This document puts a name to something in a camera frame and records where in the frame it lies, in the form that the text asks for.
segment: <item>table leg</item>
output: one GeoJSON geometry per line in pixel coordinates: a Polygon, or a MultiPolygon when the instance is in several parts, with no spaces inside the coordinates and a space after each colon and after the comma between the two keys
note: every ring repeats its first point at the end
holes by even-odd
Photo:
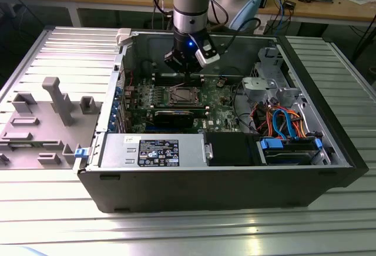
{"type": "Polygon", "coordinates": [[[15,18],[17,16],[11,4],[0,3],[0,9],[10,18],[15,18]]]}
{"type": "Polygon", "coordinates": [[[74,27],[82,27],[81,19],[78,14],[78,8],[75,4],[69,4],[67,7],[72,25],[74,27]]]}

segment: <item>desk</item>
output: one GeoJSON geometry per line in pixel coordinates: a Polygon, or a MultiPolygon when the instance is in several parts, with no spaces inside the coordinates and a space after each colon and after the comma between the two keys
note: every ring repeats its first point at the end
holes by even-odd
{"type": "MultiPolygon", "coordinates": [[[[152,0],[22,0],[26,4],[39,6],[61,6],[67,8],[73,26],[81,26],[78,15],[79,8],[109,9],[116,11],[145,11],[153,10],[152,0]]],[[[367,26],[375,12],[375,4],[357,5],[348,0],[334,0],[333,4],[312,2],[310,4],[296,2],[292,21],[326,23],[339,25],[367,26]]],[[[17,3],[17,0],[2,0],[3,3],[17,3]]],[[[166,10],[171,10],[173,0],[165,0],[166,10]]],[[[259,9],[258,17],[265,23],[272,15],[278,13],[273,0],[268,0],[263,9],[259,9]]]]}

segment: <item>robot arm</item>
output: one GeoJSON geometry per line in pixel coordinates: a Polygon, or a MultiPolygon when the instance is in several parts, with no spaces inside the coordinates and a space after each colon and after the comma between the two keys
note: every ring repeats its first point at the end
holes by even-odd
{"type": "Polygon", "coordinates": [[[189,75],[219,60],[206,31],[209,0],[173,0],[174,45],[164,61],[173,70],[189,75]]]}

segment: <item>blue plastic latch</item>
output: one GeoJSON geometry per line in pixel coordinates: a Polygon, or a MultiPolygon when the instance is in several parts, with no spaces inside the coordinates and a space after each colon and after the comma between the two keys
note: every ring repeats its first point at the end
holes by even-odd
{"type": "Polygon", "coordinates": [[[280,139],[267,138],[267,139],[263,139],[260,144],[261,144],[262,149],[282,149],[283,148],[283,144],[280,139]]]}
{"type": "Polygon", "coordinates": [[[109,124],[108,124],[108,130],[109,130],[110,132],[115,131],[115,124],[114,124],[114,123],[109,123],[109,124]]]}
{"type": "Polygon", "coordinates": [[[76,149],[75,157],[76,158],[88,158],[90,155],[90,147],[85,147],[82,149],[76,149]]]}
{"type": "Polygon", "coordinates": [[[318,147],[318,149],[323,148],[323,143],[321,142],[320,139],[315,139],[315,143],[316,143],[316,146],[318,147]]]}
{"type": "Polygon", "coordinates": [[[119,96],[119,95],[121,95],[122,94],[122,88],[121,87],[116,87],[115,88],[115,95],[116,96],[119,96]]]}

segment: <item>power supply label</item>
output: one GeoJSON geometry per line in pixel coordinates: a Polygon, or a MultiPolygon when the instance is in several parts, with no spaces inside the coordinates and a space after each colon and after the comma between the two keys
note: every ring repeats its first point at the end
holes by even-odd
{"type": "Polygon", "coordinates": [[[178,140],[140,140],[140,167],[179,166],[178,140]]]}

